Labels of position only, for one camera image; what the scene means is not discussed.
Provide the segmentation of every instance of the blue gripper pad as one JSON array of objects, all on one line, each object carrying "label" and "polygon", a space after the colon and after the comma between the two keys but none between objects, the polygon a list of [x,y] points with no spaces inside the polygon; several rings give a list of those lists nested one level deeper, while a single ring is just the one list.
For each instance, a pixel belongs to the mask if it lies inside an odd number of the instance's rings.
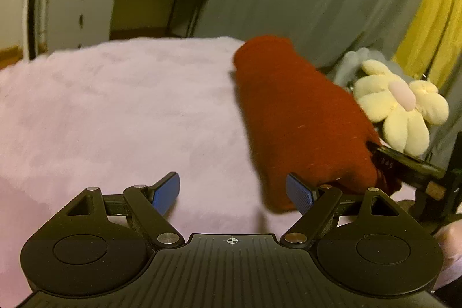
[{"label": "blue gripper pad", "polygon": [[295,176],[289,174],[286,178],[286,192],[289,199],[295,204],[302,216],[314,204],[313,193],[303,185]]},{"label": "blue gripper pad", "polygon": [[180,193],[180,176],[170,173],[154,186],[152,205],[161,215],[165,215]]}]

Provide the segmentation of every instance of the black mechanical device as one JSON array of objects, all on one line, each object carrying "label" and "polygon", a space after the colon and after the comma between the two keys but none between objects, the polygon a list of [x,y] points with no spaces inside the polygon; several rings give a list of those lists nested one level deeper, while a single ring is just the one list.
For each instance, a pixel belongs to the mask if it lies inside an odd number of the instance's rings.
[{"label": "black mechanical device", "polygon": [[[431,234],[461,217],[462,137],[446,172],[373,149],[380,168],[417,188],[410,214],[377,188],[347,195],[290,174],[287,194],[303,216],[279,241],[193,234],[185,242],[163,217],[180,191],[177,173],[119,195],[86,188],[24,245],[34,292],[20,307],[443,308],[431,293],[443,262]],[[338,227],[349,215],[357,219]]]}]

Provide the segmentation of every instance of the yellow curtain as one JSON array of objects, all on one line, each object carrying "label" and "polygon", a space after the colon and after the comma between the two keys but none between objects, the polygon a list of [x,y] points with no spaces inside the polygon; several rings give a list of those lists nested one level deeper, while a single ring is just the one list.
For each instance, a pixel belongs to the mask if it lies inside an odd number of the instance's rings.
[{"label": "yellow curtain", "polygon": [[422,0],[393,58],[420,79],[433,57],[429,81],[442,87],[462,48],[462,0]]}]

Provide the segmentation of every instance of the stuffed toy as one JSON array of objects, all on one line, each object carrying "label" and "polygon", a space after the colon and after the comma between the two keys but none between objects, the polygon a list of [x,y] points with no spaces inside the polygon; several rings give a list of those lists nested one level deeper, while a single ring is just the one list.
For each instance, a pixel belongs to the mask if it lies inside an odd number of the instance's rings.
[{"label": "stuffed toy", "polygon": [[362,62],[361,68],[368,76],[354,84],[353,95],[371,122],[383,121],[385,142],[410,156],[424,153],[430,142],[425,121],[439,126],[449,116],[438,88],[424,80],[407,84],[376,60]]}]

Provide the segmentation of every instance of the triangular cutout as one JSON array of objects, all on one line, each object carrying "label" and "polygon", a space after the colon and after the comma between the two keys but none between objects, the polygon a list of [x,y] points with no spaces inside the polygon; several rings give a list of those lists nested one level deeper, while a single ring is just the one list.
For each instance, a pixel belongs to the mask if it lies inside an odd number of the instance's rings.
[{"label": "triangular cutout", "polygon": [[398,216],[396,210],[382,196],[374,196],[370,212],[374,216]]},{"label": "triangular cutout", "polygon": [[93,213],[92,198],[84,196],[68,213],[68,216],[87,216]]}]

